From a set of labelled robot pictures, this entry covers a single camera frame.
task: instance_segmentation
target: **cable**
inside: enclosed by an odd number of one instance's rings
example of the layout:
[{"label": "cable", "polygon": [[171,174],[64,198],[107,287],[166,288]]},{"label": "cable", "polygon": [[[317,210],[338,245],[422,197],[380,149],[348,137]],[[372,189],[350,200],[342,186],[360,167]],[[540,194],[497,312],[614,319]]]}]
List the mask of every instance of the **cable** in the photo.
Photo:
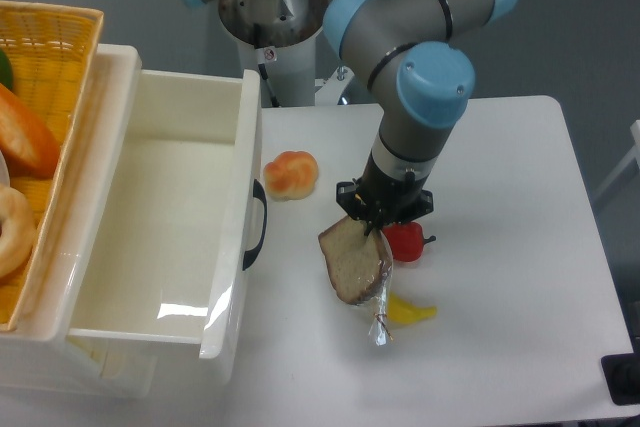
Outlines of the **cable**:
[{"label": "cable", "polygon": [[[256,59],[258,58],[257,52],[260,50],[260,34],[262,33],[262,29],[260,24],[253,24],[253,48],[256,50]],[[273,86],[269,81],[269,75],[267,74],[267,68],[264,65],[264,62],[258,62],[258,71],[260,72],[260,77],[262,78],[264,84],[267,86],[267,90],[269,91],[269,100],[271,100],[272,107],[280,107],[280,102],[278,102],[278,98],[276,97],[275,92],[273,91]]]},{"label": "cable", "polygon": [[620,422],[615,427],[628,427],[638,419],[640,419],[640,414],[634,415],[633,417],[629,417],[628,419],[623,420],[622,422]]}]

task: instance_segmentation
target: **gray floor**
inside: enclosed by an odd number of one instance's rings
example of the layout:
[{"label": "gray floor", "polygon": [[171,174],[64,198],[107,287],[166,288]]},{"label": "gray floor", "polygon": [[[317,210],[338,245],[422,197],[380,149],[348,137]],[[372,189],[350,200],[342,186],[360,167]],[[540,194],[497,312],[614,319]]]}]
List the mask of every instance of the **gray floor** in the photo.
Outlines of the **gray floor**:
[{"label": "gray floor", "polygon": [[[239,74],[215,5],[191,11],[180,0],[24,1],[103,10],[102,41],[133,45],[145,68]],[[510,16],[453,44],[476,68],[475,97],[542,94],[562,104],[592,192],[632,146],[629,126],[640,119],[639,31],[638,0],[520,0]],[[318,76],[327,76],[337,59],[322,37],[318,50]],[[640,300],[638,212],[640,178],[597,216],[625,312],[629,302]]]}]

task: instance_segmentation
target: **slice of bread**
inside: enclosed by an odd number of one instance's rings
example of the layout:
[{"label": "slice of bread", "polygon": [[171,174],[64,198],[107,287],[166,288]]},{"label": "slice of bread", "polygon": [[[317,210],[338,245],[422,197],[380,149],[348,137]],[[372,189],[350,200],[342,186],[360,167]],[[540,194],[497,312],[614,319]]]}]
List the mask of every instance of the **slice of bread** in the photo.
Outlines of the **slice of bread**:
[{"label": "slice of bread", "polygon": [[380,231],[365,237],[365,227],[345,217],[318,236],[331,285],[338,298],[351,305],[374,297],[392,265]]}]

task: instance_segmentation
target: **red bell pepper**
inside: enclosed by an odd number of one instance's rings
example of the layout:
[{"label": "red bell pepper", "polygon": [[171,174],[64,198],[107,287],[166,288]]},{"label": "red bell pepper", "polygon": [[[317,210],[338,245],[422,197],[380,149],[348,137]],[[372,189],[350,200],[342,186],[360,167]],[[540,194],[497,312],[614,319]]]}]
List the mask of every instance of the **red bell pepper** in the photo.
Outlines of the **red bell pepper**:
[{"label": "red bell pepper", "polygon": [[389,242],[393,258],[400,262],[418,260],[422,256],[424,246],[436,240],[433,235],[425,239],[422,234],[422,226],[417,222],[392,224],[383,228],[382,233]]}]

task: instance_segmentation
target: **bread roll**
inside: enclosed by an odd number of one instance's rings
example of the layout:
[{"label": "bread roll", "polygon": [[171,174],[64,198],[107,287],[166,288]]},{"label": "bread roll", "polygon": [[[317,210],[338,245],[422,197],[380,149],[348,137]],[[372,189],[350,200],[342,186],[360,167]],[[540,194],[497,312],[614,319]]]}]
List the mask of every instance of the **bread roll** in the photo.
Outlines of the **bread roll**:
[{"label": "bread roll", "polygon": [[307,197],[318,179],[318,164],[308,152],[287,151],[269,162],[263,171],[265,189],[274,199]]}]

